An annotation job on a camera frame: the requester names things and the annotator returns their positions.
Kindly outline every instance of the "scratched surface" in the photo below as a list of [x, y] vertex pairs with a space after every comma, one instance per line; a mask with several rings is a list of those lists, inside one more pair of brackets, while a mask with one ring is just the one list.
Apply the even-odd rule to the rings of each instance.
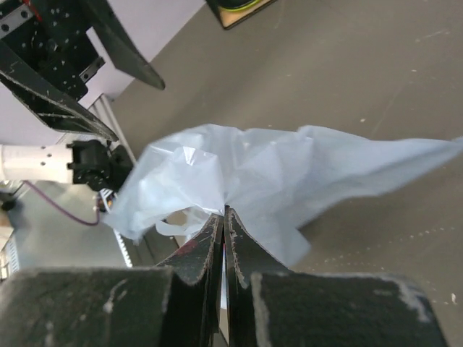
[[[134, 82], [114, 111], [136, 155], [204, 123], [462, 136], [462, 15], [457, 0], [278, 0], [225, 32], [203, 8], [154, 61], [167, 89]], [[327, 212], [304, 230], [313, 251], [297, 269], [404, 273], [429, 295], [449, 343], [463, 346], [462, 170], [456, 159]]]
[[159, 269], [16, 273], [1, 287], [1, 345], [178, 346], [160, 343], [172, 280]]

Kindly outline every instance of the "gray floor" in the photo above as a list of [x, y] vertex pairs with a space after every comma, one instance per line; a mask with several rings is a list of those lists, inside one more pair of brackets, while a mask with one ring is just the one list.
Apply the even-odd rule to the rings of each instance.
[[[134, 82], [114, 111], [136, 155], [203, 123], [451, 139], [463, 134], [462, 16], [457, 0], [279, 0], [225, 32], [203, 8], [154, 61], [167, 89]], [[463, 346], [462, 169], [328, 211], [303, 230], [313, 251], [297, 270], [404, 273]]]
[[[78, 218], [96, 220], [95, 192], [84, 185], [38, 184], [46, 195]], [[9, 214], [14, 226], [20, 269], [30, 267], [125, 267], [111, 228], [83, 226], [48, 205], [32, 190]]]

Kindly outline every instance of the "cable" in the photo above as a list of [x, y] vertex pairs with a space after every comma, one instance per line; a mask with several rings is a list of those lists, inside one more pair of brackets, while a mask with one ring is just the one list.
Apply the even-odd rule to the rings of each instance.
[[42, 192], [39, 188], [37, 188], [36, 185], [29, 181], [24, 181], [24, 184], [26, 184], [28, 187], [30, 187], [34, 192], [36, 192], [42, 199], [47, 201], [48, 204], [51, 206], [55, 207], [59, 212], [61, 212], [63, 215], [71, 218], [74, 222], [77, 222], [79, 224], [83, 224], [84, 226], [97, 226], [100, 223], [100, 210], [98, 207], [96, 208], [96, 221], [95, 222], [87, 222], [86, 220], [82, 220], [75, 215], [71, 214], [71, 212], [66, 211], [64, 208], [56, 204], [50, 197], [48, 197], [44, 192]]
[[229, 7], [227, 5], [223, 5], [223, 4], [221, 4], [221, 2], [219, 2], [219, 5], [220, 5], [220, 7], [222, 9], [224, 9], [227, 12], [240, 12], [240, 11], [244, 11], [246, 9], [250, 9], [251, 7], [254, 7], [255, 5], [257, 5], [261, 1], [262, 0], [253, 0], [251, 2], [248, 2], [248, 3], [244, 4], [244, 5], [231, 4]]

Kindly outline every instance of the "white cylindrical motor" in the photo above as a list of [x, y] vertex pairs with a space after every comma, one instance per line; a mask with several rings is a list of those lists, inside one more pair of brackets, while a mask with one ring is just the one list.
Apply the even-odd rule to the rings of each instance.
[[0, 181], [31, 180], [72, 183], [72, 149], [63, 145], [0, 145]]

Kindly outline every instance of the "plastic bag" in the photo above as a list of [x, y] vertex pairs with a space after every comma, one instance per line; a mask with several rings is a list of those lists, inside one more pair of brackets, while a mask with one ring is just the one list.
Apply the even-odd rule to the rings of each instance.
[[[147, 146], [105, 222], [130, 239], [153, 225], [164, 235], [191, 235], [228, 204], [290, 266], [310, 248], [297, 229], [324, 210], [397, 189], [462, 150], [462, 138], [372, 141], [323, 127], [204, 125]], [[183, 225], [163, 222], [179, 211]]]

